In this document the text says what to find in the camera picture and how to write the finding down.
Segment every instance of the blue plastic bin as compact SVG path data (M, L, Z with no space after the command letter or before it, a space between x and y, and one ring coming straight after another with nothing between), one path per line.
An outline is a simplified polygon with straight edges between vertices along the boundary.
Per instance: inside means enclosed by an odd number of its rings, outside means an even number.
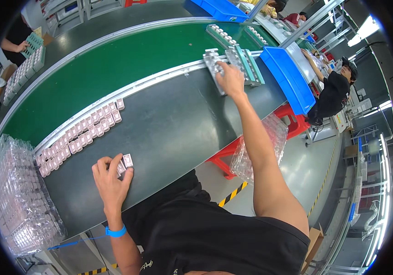
M284 91L294 114L307 114L316 100L288 53L279 47L264 47L260 57Z
M218 21L244 22L249 19L242 10L228 0L191 0Z

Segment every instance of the man with cap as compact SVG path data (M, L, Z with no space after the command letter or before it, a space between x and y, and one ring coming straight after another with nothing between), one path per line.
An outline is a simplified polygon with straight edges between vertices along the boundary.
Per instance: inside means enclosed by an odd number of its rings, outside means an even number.
M321 125L323 118L329 118L337 114L346 105L349 96L349 87L357 79L358 71L355 65L343 56L340 74L329 69L329 76L326 78L317 68L308 51L304 49L301 49L301 51L308 59L319 80L325 84L325 88L320 93L319 99L316 99L316 104L308 112L309 123L312 125Z
M308 15L306 12L301 11L300 13L292 13L289 16L285 17L284 20L291 22L296 27L300 27L299 20L306 21L308 20Z

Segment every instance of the red plastic stool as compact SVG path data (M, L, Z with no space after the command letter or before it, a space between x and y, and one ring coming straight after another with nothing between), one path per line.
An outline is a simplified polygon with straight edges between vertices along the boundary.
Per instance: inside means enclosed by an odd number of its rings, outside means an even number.
M213 162L224 173L226 173L227 175L224 176L226 179L233 179L234 177L236 177L236 175L230 172L230 167L225 162L223 162L221 158L233 155L235 153L236 147L238 146L238 143L239 138L227 145L227 147L225 147L221 151L217 152L213 157L206 160L206 162Z
M146 4L148 0L139 0L139 1L134 1L134 0L125 0L125 8L132 6L134 3L140 3L140 4Z
M299 114L297 116L294 115L293 109L291 109L290 104L285 104L280 106L274 111L274 114L278 118L283 118L284 116L288 116L290 119L290 125L288 125L288 135L287 140L297 135L300 135L304 131L306 131L311 125L308 122L305 122L305 116Z

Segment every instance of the plastic bag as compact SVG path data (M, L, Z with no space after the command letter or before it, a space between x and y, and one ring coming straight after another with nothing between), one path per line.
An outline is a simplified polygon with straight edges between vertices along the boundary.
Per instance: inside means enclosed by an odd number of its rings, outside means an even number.
M264 118L262 124L273 144L274 153L279 164L284 153L285 144L287 143L288 127L274 113ZM238 147L233 154L230 171L243 181L254 184L253 167L251 166L251 161L245 148L243 136L240 137Z
M30 143L0 137L0 232L14 256L46 250L66 237L32 149Z

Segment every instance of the green plastic crate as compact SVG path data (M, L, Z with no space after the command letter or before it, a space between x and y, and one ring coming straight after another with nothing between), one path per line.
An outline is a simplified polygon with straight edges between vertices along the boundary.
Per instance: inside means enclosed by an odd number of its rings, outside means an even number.
M36 33L32 32L27 38L26 40L30 47L27 47L25 49L25 51L21 52L22 55L25 58L29 58L34 51L36 51L39 47L41 47L44 44L44 39L42 39L41 37L39 37Z

